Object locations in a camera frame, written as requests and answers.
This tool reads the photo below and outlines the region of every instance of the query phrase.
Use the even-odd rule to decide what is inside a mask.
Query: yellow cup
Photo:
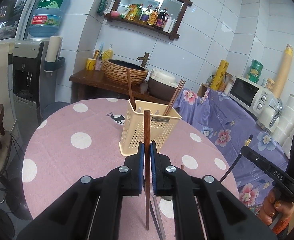
[[[96,60],[93,58],[87,59],[86,70],[94,70],[95,69]]]

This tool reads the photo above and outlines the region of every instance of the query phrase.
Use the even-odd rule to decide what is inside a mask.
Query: human hand
[[[275,201],[274,188],[272,188],[268,196],[264,199],[264,205],[260,208],[258,217],[267,226],[272,223],[272,217],[275,215],[276,211],[281,212],[283,216],[279,222],[289,220],[293,214],[294,206],[292,202],[285,202],[282,200]]]

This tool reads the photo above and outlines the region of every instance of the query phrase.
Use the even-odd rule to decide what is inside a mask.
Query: wooden mirror frame
[[[120,22],[127,22],[127,23],[130,23],[130,24],[141,26],[141,27],[146,28],[146,29],[156,31],[158,33],[161,33],[163,35],[168,36],[169,39],[173,41],[174,39],[179,38],[179,34],[177,34],[177,31],[178,31],[180,23],[182,22],[182,19],[184,17],[187,6],[192,5],[192,2],[190,0],[177,0],[177,1],[181,2],[183,4],[183,6],[181,7],[181,10],[180,10],[180,12],[178,14],[177,20],[175,22],[175,25],[173,26],[173,29],[172,29],[171,33],[166,33],[163,30],[156,29],[153,26],[150,26],[150,25],[147,25],[147,24],[144,25],[144,24],[141,24],[139,22],[134,22],[134,21],[130,21],[130,20],[127,20],[127,19],[119,18],[119,17],[112,17],[110,13],[106,14],[105,17],[107,18],[107,21],[109,21],[109,22],[111,22],[113,20],[120,21]],[[114,4],[112,6],[112,10],[118,10],[120,2],[121,2],[121,0],[115,0]]]

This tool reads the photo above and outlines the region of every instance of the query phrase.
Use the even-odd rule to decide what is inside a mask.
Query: pink flower print
[[[208,98],[208,93],[209,93],[209,90],[207,90],[204,94],[204,97],[202,98],[202,100],[206,101],[206,99]]]
[[[218,139],[215,141],[215,145],[220,145],[220,147],[225,147],[227,142],[231,140],[230,129],[220,130],[218,133]]]
[[[188,104],[190,104],[191,106],[195,103],[196,99],[198,98],[196,93],[189,90],[184,90],[183,94],[185,96],[185,101],[188,102]]]
[[[256,198],[259,196],[257,188],[252,189],[252,184],[248,183],[242,188],[239,193],[239,200],[247,207],[251,207],[256,203]]]

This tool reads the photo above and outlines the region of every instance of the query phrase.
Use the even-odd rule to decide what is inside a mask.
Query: beige perforated basket
[[[164,142],[174,129],[177,122],[182,118],[175,109],[171,109],[168,116],[163,116],[167,105],[135,100],[134,111],[128,100],[127,114],[125,118],[121,140],[119,142],[120,153],[130,156],[137,153],[138,145],[144,141],[144,118],[143,111],[151,111],[151,141],[155,141],[159,151]]]

